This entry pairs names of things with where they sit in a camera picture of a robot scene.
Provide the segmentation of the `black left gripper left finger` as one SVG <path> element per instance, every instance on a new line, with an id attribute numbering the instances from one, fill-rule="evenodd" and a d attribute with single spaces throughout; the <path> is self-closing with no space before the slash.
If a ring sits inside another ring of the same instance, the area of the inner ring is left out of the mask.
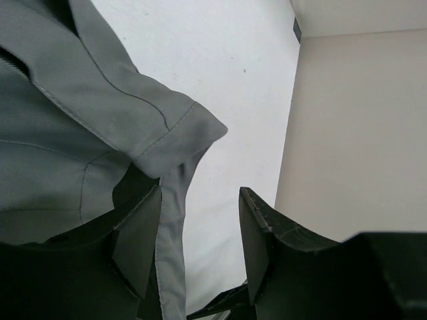
<path id="1" fill-rule="evenodd" d="M 161 190 L 42 243 L 1 244 L 2 319 L 142 319 Z"/>

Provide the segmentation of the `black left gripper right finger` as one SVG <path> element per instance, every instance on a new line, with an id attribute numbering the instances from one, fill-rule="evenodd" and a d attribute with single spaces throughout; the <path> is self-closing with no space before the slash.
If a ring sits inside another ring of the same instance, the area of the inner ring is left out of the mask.
<path id="1" fill-rule="evenodd" d="M 258 319 L 425 319 L 426 234 L 321 236 L 240 189 L 250 303 Z"/>

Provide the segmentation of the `grey pleated skirt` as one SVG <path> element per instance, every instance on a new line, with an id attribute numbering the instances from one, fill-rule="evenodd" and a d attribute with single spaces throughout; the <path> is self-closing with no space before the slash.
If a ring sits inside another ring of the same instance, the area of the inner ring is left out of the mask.
<path id="1" fill-rule="evenodd" d="M 45 242 L 158 186 L 142 319 L 185 319 L 187 190 L 226 132 L 139 73 L 92 2 L 1 2 L 1 244 Z"/>

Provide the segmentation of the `blue label sticker right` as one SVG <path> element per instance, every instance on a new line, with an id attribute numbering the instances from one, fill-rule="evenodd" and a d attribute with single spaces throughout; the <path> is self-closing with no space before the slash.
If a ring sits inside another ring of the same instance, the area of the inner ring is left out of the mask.
<path id="1" fill-rule="evenodd" d="M 300 29 L 300 25 L 299 25 L 298 20 L 296 18 L 294 18 L 293 31 L 294 31 L 294 35 L 296 36 L 298 43 L 301 43 L 302 31 Z"/>

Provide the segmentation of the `aluminium table edge rail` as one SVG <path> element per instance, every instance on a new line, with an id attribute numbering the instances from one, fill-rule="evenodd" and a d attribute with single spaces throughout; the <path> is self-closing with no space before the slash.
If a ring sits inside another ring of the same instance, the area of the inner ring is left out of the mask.
<path id="1" fill-rule="evenodd" d="M 225 311 L 235 311 L 238 308 L 247 307 L 249 305 L 248 284 L 243 283 L 238 287 L 219 293 L 205 307 L 189 314 L 187 319 L 201 319 Z"/>

